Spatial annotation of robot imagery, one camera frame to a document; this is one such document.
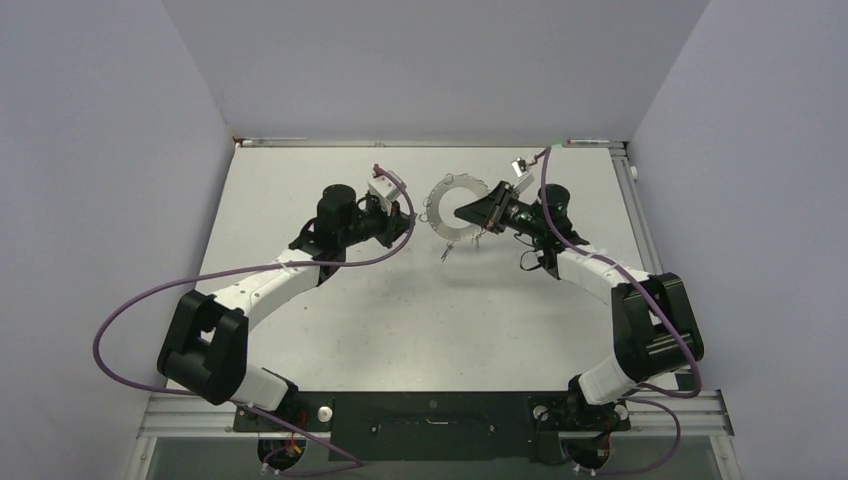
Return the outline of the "small silver key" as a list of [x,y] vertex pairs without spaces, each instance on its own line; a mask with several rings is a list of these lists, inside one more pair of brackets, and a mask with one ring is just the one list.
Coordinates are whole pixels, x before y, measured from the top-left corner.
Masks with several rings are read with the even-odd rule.
[[443,253],[442,253],[442,254],[441,254],[441,256],[440,256],[440,262],[441,262],[441,263],[444,263],[444,262],[447,260],[448,256],[449,256],[449,255],[451,254],[451,252],[454,250],[454,247],[455,247],[455,243],[454,243],[454,242],[449,242],[449,243],[447,243],[447,244],[446,244],[445,249],[444,249]]

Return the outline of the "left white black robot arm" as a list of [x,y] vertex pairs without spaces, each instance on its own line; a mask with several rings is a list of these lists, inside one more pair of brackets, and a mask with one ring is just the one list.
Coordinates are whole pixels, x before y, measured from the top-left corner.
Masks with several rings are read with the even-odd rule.
[[344,184],[325,188],[315,216],[262,270],[215,292],[192,290],[180,298],[157,359],[159,373],[213,405],[258,407],[274,430],[292,426],[297,387],[249,364],[249,335],[285,303],[347,265],[348,248],[369,240],[391,248],[409,239],[410,216],[399,204],[404,194],[386,176],[370,180],[362,197]]

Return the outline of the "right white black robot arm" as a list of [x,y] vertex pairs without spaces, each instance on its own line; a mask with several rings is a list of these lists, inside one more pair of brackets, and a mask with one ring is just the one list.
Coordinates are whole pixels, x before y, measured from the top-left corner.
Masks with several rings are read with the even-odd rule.
[[682,279],[630,268],[595,248],[574,229],[570,200],[567,188],[550,184],[528,204],[510,184],[500,182],[454,214],[491,233],[511,229],[529,237],[539,268],[610,308],[612,352],[570,381],[573,394],[564,403],[567,419],[589,428],[604,416],[605,404],[647,387],[657,376],[695,368],[705,349]]

